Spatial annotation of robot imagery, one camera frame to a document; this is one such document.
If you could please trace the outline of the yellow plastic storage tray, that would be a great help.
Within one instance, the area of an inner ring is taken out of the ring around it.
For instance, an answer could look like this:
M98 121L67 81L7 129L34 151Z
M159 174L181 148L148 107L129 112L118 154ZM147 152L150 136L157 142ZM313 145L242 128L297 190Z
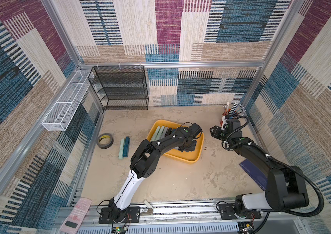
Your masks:
M175 129L175 128L179 127L180 124L171 122L171 121L166 121L166 120L158 120L153 124L153 126L147 136L147 139L149 141L151 141L154 134L160 132L160 129L162 126ZM201 137L199 139L197 139L196 142L197 143L196 143L195 150L192 152L186 152L186 151L181 152L177 149L172 149L172 150L168 151L167 153L163 154L162 156L168 157L170 159L177 160L180 162L193 164L200 159L201 152L203 150L204 133L201 134Z

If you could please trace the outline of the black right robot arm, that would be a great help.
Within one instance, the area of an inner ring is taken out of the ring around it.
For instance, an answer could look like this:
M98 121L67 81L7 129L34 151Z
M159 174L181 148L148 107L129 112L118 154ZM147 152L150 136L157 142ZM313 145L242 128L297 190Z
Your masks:
M285 212L301 217L320 214L324 209L324 198L319 187L299 167L275 159L252 139L244 137L242 129L239 119L227 119L223 126L214 126L209 130L213 138L222 142L225 150L232 150L249 160L267 178L264 192L236 196L235 214L246 217L255 210ZM308 184L318 197L318 205L307 213L296 212L296 209L309 205Z

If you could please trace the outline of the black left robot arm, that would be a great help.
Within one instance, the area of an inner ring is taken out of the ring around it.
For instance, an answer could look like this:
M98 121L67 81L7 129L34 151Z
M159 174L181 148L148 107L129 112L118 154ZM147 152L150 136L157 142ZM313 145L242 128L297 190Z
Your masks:
M201 135L201 127L193 123L189 127L181 125L170 135L159 140L143 140L130 160L130 171L125 183L118 194L109 201L111 220L116 223L124 220L135 192L142 181L154 173L163 154L176 147L181 152L193 152Z

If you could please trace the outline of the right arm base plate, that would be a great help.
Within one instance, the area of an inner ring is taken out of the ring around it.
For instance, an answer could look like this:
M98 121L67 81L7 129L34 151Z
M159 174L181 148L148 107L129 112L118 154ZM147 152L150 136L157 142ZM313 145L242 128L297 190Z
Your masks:
M262 218L262 214L259 210L246 210L238 206L236 207L233 203L219 202L216 207L222 220Z

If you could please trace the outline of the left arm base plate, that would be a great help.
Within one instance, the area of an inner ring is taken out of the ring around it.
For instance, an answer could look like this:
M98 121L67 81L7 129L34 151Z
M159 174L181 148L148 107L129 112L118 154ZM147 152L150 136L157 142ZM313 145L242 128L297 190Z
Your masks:
M100 211L99 224L124 224L124 223L139 223L140 207L129 206L120 211L116 208L102 208Z

